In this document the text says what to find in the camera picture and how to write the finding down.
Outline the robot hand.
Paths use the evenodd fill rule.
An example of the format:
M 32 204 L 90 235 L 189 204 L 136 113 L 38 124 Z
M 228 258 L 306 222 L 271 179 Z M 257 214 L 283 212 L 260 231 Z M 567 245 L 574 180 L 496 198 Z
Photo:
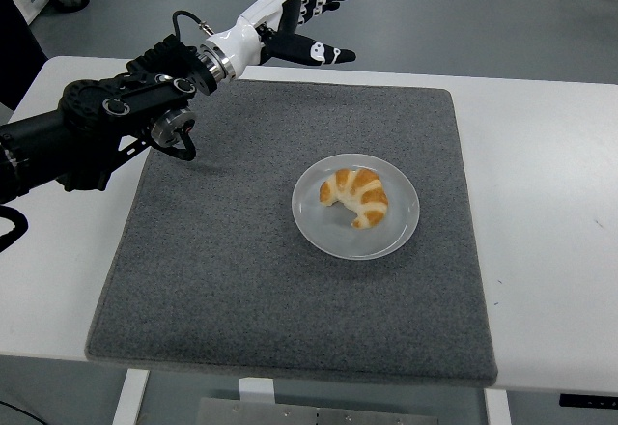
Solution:
M 247 67 L 271 58 L 323 66 L 355 60 L 353 51 L 298 34 L 309 20 L 337 10 L 346 0 L 257 0 L 242 12 L 231 29 L 211 35 L 202 45 L 202 58 L 217 66 L 215 79 L 231 81 Z

